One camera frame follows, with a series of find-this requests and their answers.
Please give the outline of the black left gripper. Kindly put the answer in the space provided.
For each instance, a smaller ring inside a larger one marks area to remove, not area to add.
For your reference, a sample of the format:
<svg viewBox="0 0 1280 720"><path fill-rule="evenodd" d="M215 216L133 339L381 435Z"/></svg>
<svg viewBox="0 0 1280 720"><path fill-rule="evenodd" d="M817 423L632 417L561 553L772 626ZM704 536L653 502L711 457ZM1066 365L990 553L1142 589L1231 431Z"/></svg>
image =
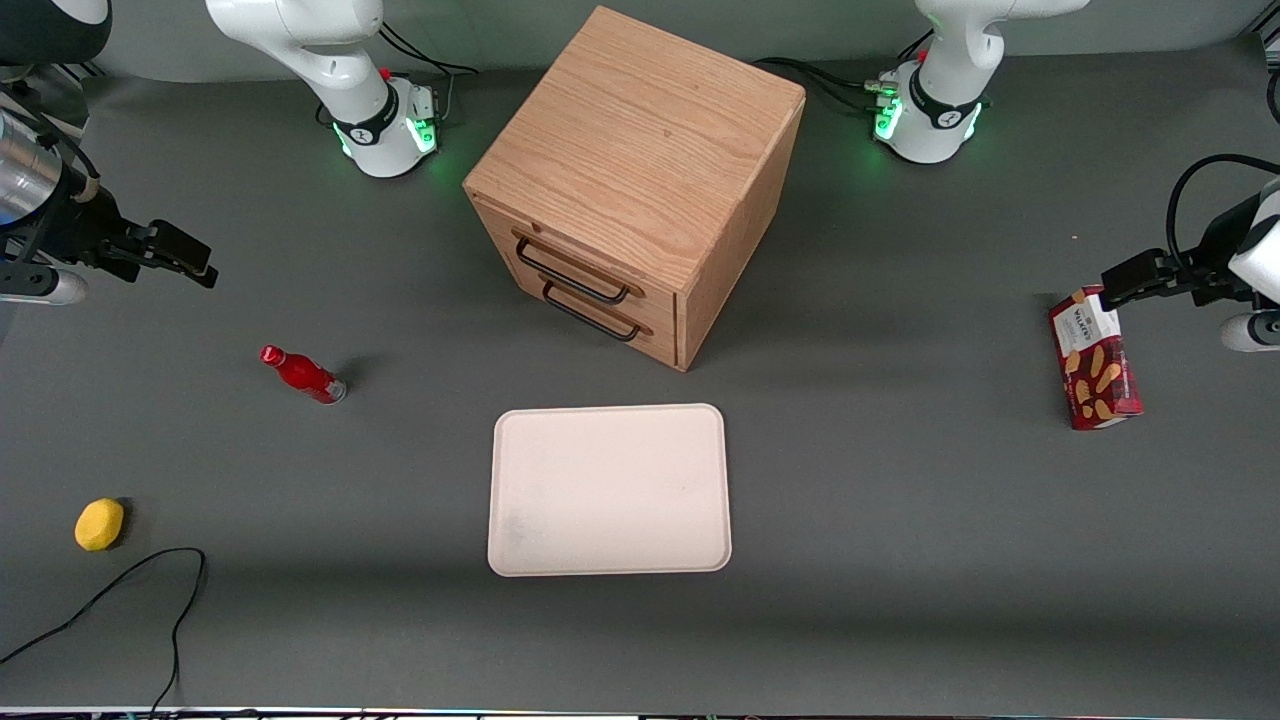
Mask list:
<svg viewBox="0 0 1280 720"><path fill-rule="evenodd" d="M1171 195L1166 213L1164 250L1146 250L1111 266L1101 274L1103 309L1107 313L1146 299L1172 297L1189 293L1197 307L1219 300L1248 302L1261 307L1263 300L1228 268L1242 247L1260 206L1260 193L1253 193L1208 223L1201 242L1180 250L1176 241L1176 214L1181 195Z"/></svg>

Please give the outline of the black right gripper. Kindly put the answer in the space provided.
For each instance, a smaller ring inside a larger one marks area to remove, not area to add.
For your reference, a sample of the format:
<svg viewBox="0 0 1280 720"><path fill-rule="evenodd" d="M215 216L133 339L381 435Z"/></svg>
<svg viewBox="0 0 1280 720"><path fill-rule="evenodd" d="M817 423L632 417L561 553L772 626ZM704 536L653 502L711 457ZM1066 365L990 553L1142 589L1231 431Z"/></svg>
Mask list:
<svg viewBox="0 0 1280 720"><path fill-rule="evenodd" d="M148 250L140 241L141 225L128 222L104 188L79 202L82 188L60 186L40 206L40 252L67 265L99 269L124 282L137 281L142 268L164 269L211 290L219 270L211 249L165 220L148 224Z"/></svg>

